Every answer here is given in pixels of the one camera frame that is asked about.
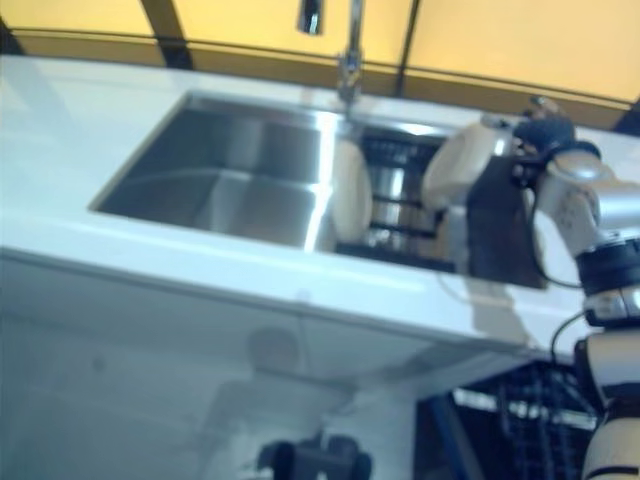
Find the dark right robot hand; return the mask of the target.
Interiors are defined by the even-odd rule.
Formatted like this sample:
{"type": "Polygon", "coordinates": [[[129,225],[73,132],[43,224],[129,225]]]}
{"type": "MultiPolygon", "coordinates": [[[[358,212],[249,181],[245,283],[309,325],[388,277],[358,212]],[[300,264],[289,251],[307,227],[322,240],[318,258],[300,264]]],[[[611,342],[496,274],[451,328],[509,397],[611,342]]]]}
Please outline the dark right robot hand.
{"type": "Polygon", "coordinates": [[[602,161],[594,143],[577,138],[574,122],[555,100],[534,95],[530,103],[531,108],[513,130],[523,151],[513,158],[511,181],[515,186],[535,190],[547,166],[561,154],[587,153],[602,161]]]}

